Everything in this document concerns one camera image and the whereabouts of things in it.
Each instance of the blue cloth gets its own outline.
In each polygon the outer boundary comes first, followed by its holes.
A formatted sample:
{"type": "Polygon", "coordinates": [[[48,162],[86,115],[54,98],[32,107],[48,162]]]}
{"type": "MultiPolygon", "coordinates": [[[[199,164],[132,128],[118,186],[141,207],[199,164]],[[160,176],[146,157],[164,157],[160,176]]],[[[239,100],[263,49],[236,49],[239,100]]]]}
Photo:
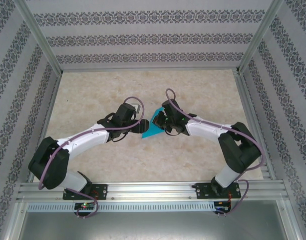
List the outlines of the blue cloth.
{"type": "Polygon", "coordinates": [[[160,134],[160,133],[163,133],[164,130],[161,130],[160,128],[156,127],[154,124],[153,124],[153,119],[154,117],[159,113],[159,111],[162,111],[163,108],[160,107],[159,109],[157,109],[155,111],[155,113],[153,114],[153,117],[152,119],[149,121],[149,127],[148,127],[148,130],[147,132],[143,133],[142,134],[142,138],[147,138],[147,137],[150,137],[150,136],[153,136],[153,135],[156,135],[156,134],[160,134]]]}

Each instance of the robotic arm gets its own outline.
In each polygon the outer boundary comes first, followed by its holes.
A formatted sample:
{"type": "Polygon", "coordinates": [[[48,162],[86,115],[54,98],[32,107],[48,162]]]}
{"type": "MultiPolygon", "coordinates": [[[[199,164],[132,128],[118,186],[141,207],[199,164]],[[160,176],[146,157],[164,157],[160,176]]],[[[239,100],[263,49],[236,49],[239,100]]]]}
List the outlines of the robotic arm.
{"type": "MultiPolygon", "coordinates": [[[[179,108],[174,99],[170,99],[170,101],[179,108]]],[[[190,113],[188,115],[200,120],[200,122],[183,115],[173,107],[169,100],[162,103],[162,107],[165,113],[160,111],[153,119],[153,124],[157,127],[168,133],[175,129],[179,134],[199,136],[219,142],[226,165],[211,181],[211,189],[217,196],[225,193],[231,183],[261,155],[260,150],[249,139],[227,129],[216,127],[222,126],[234,129],[253,138],[247,127],[241,122],[234,125],[223,125],[207,121],[210,124],[204,124],[201,123],[203,119],[195,114],[190,113]]]]}
{"type": "Polygon", "coordinates": [[[58,140],[54,140],[51,137],[43,139],[28,165],[29,170],[40,180],[50,155],[63,143],[68,142],[57,152],[49,165],[43,179],[43,185],[49,190],[57,186],[62,186],[66,189],[72,189],[89,195],[92,190],[92,182],[80,172],[74,173],[68,171],[68,161],[93,146],[109,141],[114,142],[114,139],[119,138],[121,134],[124,135],[122,137],[124,138],[129,132],[137,134],[146,132],[149,124],[146,119],[142,119],[139,124],[128,129],[94,131],[97,129],[125,128],[131,126],[137,122],[135,120],[136,113],[134,106],[123,103],[116,113],[110,113],[85,131],[58,140]]]}

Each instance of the beige floor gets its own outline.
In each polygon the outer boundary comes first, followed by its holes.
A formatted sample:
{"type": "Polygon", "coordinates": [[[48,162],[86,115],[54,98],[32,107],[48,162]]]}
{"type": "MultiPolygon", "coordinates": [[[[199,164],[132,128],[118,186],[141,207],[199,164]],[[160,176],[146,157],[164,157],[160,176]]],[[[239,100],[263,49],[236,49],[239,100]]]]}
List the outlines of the beige floor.
{"type": "MultiPolygon", "coordinates": [[[[168,87],[187,113],[217,123],[246,123],[230,70],[64,73],[46,135],[58,139],[83,131],[116,111],[128,96],[143,100],[150,120],[166,100],[168,87]]],[[[224,164],[219,145],[207,139],[164,133],[141,139],[130,133],[121,142],[82,153],[68,168],[93,182],[206,181],[224,164]]],[[[263,176],[257,169],[244,178],[263,176]]]]}

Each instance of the black mounting plate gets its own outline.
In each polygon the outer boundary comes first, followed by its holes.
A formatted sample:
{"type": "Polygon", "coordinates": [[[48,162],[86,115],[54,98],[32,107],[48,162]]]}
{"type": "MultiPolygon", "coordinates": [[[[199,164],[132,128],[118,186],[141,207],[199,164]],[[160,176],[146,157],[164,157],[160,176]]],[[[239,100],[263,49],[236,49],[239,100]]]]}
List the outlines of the black mounting plate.
{"type": "MultiPolygon", "coordinates": [[[[106,200],[107,184],[92,184],[90,194],[88,195],[96,200],[106,200]]],[[[89,198],[64,189],[63,200],[89,200],[89,198]]]]}
{"type": "Polygon", "coordinates": [[[240,199],[242,197],[239,184],[237,182],[230,184],[220,195],[216,195],[216,193],[212,190],[211,185],[212,184],[210,182],[200,182],[195,184],[193,188],[196,189],[197,199],[228,199],[229,193],[232,195],[232,199],[240,199]]]}

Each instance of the patterned wallpaper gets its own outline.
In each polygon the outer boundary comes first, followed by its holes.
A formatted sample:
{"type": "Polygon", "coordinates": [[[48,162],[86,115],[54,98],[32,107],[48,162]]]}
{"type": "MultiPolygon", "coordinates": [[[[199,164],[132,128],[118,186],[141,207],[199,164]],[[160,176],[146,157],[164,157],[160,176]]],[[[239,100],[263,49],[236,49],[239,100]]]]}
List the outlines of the patterned wallpaper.
{"type": "Polygon", "coordinates": [[[42,134],[58,77],[19,11],[0,0],[0,237],[42,134]]]}
{"type": "Polygon", "coordinates": [[[306,0],[283,3],[244,78],[306,239],[306,0]]]}
{"type": "Polygon", "coordinates": [[[271,0],[28,0],[64,70],[237,67],[271,0]]]}

